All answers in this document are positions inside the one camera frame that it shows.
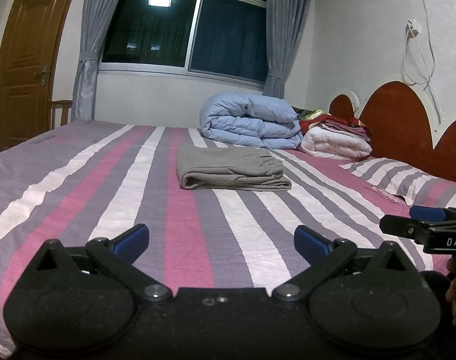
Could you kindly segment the red wooden headboard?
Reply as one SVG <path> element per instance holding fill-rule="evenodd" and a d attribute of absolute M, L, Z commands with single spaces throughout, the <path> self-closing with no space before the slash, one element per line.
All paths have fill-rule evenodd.
<path fill-rule="evenodd" d="M 456 182 L 456 119 L 432 128 L 414 88 L 401 81 L 378 87 L 357 116 L 371 130 L 372 155 L 399 160 Z"/>

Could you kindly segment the grey pants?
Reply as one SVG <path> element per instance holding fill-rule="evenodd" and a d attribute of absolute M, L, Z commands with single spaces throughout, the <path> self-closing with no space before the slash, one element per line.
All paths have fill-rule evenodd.
<path fill-rule="evenodd" d="M 281 160 L 269 150 L 254 147 L 184 145 L 177 149 L 176 172 L 182 189 L 235 189 L 258 192 L 287 191 Z"/>

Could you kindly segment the grey left curtain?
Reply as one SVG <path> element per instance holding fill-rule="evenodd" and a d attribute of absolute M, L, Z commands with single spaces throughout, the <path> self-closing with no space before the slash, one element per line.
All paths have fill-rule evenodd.
<path fill-rule="evenodd" d="M 93 119 L 100 56 L 119 0 L 84 0 L 71 119 Z"/>

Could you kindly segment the wooden chair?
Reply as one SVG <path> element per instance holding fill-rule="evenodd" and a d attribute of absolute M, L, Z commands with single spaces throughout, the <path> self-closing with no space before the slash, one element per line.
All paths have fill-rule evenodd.
<path fill-rule="evenodd" d="M 51 129 L 64 126 L 68 123 L 71 107 L 71 100 L 55 100 L 50 102 Z"/>

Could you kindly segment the striped pink grey bed sheet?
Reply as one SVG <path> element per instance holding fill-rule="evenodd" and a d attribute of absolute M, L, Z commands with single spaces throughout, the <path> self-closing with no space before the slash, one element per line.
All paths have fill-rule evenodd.
<path fill-rule="evenodd" d="M 142 272 L 171 289 L 274 289 L 302 272 L 293 245 L 301 224 L 329 239 L 379 246 L 385 214 L 406 215 L 404 199 L 344 170 L 354 161 L 275 150 L 287 191 L 185 190 L 180 146 L 218 147 L 195 128 L 74 122 L 0 153 L 0 357 L 13 341 L 4 303 L 41 244 L 82 246 L 147 225 Z"/>

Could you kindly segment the brown wooden door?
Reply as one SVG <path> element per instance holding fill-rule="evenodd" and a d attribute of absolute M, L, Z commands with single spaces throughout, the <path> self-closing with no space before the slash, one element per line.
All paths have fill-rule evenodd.
<path fill-rule="evenodd" d="M 0 49 L 0 152 L 49 131 L 53 70 L 71 0 L 14 0 Z"/>

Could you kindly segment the folded light blue duvet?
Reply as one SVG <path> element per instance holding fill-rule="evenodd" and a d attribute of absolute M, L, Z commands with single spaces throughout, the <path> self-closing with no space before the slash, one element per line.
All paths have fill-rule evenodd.
<path fill-rule="evenodd" d="M 260 94 L 211 96 L 200 110 L 200 130 L 214 141 L 270 150 L 294 150 L 303 139 L 293 107 Z"/>

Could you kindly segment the folded white pink blanket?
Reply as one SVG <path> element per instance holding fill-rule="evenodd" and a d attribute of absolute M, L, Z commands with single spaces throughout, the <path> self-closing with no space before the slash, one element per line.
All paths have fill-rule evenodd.
<path fill-rule="evenodd" d="M 366 158 L 372 152 L 364 139 L 317 126 L 306 132 L 299 150 L 314 157 L 354 161 Z"/>

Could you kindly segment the red folded cloth pile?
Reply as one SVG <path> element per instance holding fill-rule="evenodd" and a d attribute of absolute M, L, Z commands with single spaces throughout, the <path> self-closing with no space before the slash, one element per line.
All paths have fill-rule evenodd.
<path fill-rule="evenodd" d="M 328 127 L 337 133 L 350 133 L 365 141 L 370 141 L 371 130 L 359 119 L 343 119 L 342 117 L 331 115 L 321 109 L 310 111 L 295 108 L 295 112 L 297 113 L 303 136 L 306 135 L 310 128 Z"/>

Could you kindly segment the striped pillow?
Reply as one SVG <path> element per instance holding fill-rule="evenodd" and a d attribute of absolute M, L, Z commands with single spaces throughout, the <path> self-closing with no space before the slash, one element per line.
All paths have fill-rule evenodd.
<path fill-rule="evenodd" d="M 371 158 L 341 167 L 408 206 L 456 208 L 456 183 L 397 160 Z"/>

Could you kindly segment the dark glass window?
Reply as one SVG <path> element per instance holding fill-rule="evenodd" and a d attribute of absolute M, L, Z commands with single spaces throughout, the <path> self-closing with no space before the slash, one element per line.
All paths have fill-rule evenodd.
<path fill-rule="evenodd" d="M 266 0 L 119 0 L 100 67 L 258 85 L 268 72 L 265 18 Z"/>

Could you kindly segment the grey right curtain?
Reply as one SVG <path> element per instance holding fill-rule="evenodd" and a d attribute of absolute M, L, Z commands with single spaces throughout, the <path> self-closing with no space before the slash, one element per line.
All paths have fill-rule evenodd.
<path fill-rule="evenodd" d="M 263 94 L 283 98 L 311 0 L 266 0 L 266 58 Z"/>

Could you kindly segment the grey curtain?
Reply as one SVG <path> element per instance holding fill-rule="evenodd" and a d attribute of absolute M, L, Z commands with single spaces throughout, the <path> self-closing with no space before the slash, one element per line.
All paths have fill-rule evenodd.
<path fill-rule="evenodd" d="M 84 0 L 71 119 L 93 119 L 100 56 L 119 0 Z"/>
<path fill-rule="evenodd" d="M 266 58 L 263 94 L 283 98 L 311 0 L 266 0 Z"/>

